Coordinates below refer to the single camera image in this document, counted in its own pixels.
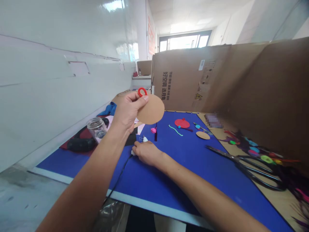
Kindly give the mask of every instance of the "hand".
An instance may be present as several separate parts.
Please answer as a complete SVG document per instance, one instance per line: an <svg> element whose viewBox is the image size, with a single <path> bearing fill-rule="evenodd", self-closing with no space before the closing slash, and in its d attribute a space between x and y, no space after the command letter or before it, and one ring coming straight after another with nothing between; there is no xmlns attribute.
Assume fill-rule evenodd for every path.
<svg viewBox="0 0 309 232"><path fill-rule="evenodd" d="M146 105L148 96L140 97L137 92L131 92L125 95L117 105L115 116L112 124L125 127L130 133L134 130L134 119L137 111Z"/></svg>
<svg viewBox="0 0 309 232"><path fill-rule="evenodd" d="M135 141L132 150L143 163L156 168L159 168L161 165L165 154L150 141L143 143Z"/></svg>

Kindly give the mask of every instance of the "blue tabletop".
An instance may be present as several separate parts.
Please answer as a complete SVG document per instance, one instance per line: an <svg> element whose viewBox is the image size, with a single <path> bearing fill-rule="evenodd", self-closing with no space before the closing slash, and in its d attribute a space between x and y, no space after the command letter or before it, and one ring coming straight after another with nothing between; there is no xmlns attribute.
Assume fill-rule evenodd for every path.
<svg viewBox="0 0 309 232"><path fill-rule="evenodd" d="M190 123L194 132L175 126L175 120L182 118ZM209 145L226 152L214 136L211 136L210 140L197 137L193 122L203 127L203 122L196 114L165 112L162 120L158 122L157 142L154 141L155 135L150 131L155 125L145 125L141 137L146 136L158 149L220 189L271 231L293 231L256 185L238 170L232 161L205 148L205 145ZM168 125L176 128L183 136L178 135ZM110 189L113 188L131 150L132 146L124 147ZM58 149L38 164L37 168L74 178L88 158L82 154ZM128 161L115 191L199 215L187 196L169 178L156 168L143 164L137 157Z"/></svg>

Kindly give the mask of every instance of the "scissors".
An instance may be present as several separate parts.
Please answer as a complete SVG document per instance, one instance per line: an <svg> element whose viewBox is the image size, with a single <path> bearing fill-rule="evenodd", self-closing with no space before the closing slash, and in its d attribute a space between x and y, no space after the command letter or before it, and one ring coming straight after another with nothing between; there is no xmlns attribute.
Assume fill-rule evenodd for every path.
<svg viewBox="0 0 309 232"><path fill-rule="evenodd" d="M281 180L279 180L279 179L277 179L277 178L275 178L273 176L268 175L268 174L271 174L271 175L277 176L277 172L276 172L276 170L274 168L275 166L273 164L268 164L268 163L266 163L265 161L263 161L263 160L261 160L259 158L255 158L255 157L251 157L251 156L233 156L231 154L228 154L228 153L225 153L225 152L220 151L218 149L215 149L215 148L213 148L211 146L206 146L206 148L208 148L209 150L211 150L211 151L213 151L213 152L215 152L215 153L217 153L219 155L222 155L225 158L228 158L228 159L232 160L239 170L241 170L248 178L250 178L251 180L253 180L253 181L257 182L257 183L259 183L260 185L262 185L262 186L264 186L264 187L266 187L268 189L275 190L275 191L284 191L284 190L286 190L286 184L284 182L282 182ZM260 166L260 165L258 165L256 163L250 161L249 159L256 160L256 161L264 164L270 170L268 170L268 169L266 169L266 168L264 168L264 167L262 167L262 166ZM256 169L253 169L253 168L250 168L250 167L248 167L246 165L243 165L242 163L240 163L240 161L244 161L244 162L246 162L246 163L248 163L248 164L250 164L250 165L252 165L252 166L254 166L254 167L256 167L256 168L258 168L260 170L262 170L263 172L261 172L259 170L256 170ZM264 181L260 180L255 175L253 175L250 171L251 172L255 172L255 173L257 173L257 174L259 174L261 176L266 177L267 179L270 179L270 180L274 181L277 184L277 186L272 186L272 185L270 185L268 183L265 183Z"/></svg>

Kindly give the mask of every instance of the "ceiling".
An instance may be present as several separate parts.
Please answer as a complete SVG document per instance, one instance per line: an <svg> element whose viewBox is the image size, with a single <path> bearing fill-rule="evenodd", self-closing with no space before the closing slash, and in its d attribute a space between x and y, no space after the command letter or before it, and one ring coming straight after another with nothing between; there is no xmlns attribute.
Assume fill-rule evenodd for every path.
<svg viewBox="0 0 309 232"><path fill-rule="evenodd" d="M215 27L250 0L149 0L158 34Z"/></svg>

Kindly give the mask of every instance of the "red sign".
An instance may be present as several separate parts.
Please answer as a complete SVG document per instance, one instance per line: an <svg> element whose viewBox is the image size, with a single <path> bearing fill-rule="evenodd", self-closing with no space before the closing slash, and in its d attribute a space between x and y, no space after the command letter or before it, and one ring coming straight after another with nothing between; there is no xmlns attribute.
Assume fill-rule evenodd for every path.
<svg viewBox="0 0 309 232"><path fill-rule="evenodd" d="M154 55L155 53L155 35L151 29L151 21L148 15L148 52Z"/></svg>

